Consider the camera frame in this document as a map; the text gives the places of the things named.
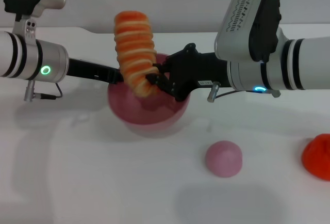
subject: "pink bowl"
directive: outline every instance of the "pink bowl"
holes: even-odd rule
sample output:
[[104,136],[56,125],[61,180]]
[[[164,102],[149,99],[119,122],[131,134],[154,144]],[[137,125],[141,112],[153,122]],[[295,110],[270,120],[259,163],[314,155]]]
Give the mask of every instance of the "pink bowl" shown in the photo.
[[[166,55],[157,54],[158,63],[165,61]],[[173,125],[185,112],[189,97],[182,102],[165,92],[148,98],[135,96],[124,83],[109,85],[108,102],[114,114],[125,123],[139,129],[155,131]]]

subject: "white table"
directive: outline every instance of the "white table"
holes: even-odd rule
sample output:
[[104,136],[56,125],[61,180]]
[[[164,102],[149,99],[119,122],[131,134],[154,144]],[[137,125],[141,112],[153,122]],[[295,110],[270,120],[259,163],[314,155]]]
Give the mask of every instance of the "white table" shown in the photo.
[[[330,36],[330,25],[283,25],[290,38]],[[159,52],[189,42],[212,52],[215,33],[155,34]],[[69,55],[117,67],[112,34],[38,28]],[[1,224],[329,223],[330,182],[300,163],[309,139],[330,132],[330,90],[192,93],[184,116],[159,133],[132,131],[107,106],[107,84],[66,77],[63,99],[25,103],[26,81],[0,80]],[[55,84],[36,91],[56,93]],[[203,165],[230,140],[243,168],[230,179]]]

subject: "black band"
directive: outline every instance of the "black band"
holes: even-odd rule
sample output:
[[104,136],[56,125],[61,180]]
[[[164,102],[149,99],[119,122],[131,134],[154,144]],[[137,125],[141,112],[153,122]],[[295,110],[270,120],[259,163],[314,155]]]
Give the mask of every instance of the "black band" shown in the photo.
[[300,45],[303,42],[304,39],[299,39],[297,42],[295,42],[294,48],[293,48],[293,60],[292,60],[292,70],[293,70],[293,79],[294,83],[297,86],[299,90],[304,90],[299,76],[299,50]]
[[22,60],[21,60],[21,63],[20,63],[20,66],[17,70],[17,72],[10,78],[16,78],[17,76],[19,76],[22,72],[23,72],[23,69],[25,67],[25,63],[26,63],[26,43],[23,39],[23,37],[21,37],[20,35],[17,35],[19,40],[21,41],[21,45],[22,45]]
[[17,54],[18,54],[18,46],[17,46],[17,41],[15,36],[12,33],[7,32],[10,35],[11,41],[12,41],[12,58],[11,58],[11,63],[10,66],[7,70],[7,72],[2,75],[2,77],[7,77],[12,70],[14,70],[14,67],[16,65],[16,61],[17,61]]
[[41,44],[38,40],[36,40],[37,48],[38,48],[38,63],[35,72],[30,78],[27,78],[28,81],[31,81],[35,77],[37,77],[38,73],[40,72],[41,66],[42,66],[42,59],[43,59],[43,54],[42,54],[42,47]]
[[280,62],[280,68],[282,70],[282,77],[283,77],[283,82],[285,87],[288,90],[293,90],[290,84],[289,80],[289,73],[288,73],[288,54],[289,54],[289,48],[290,44],[292,43],[293,40],[289,40],[284,44],[283,51],[282,51],[282,57],[281,57],[281,62]]
[[268,90],[272,90],[269,81],[268,81],[268,77],[267,77],[267,64],[266,63],[262,63],[260,66],[260,70],[261,70],[261,78],[262,78],[262,82],[263,85],[268,89]]

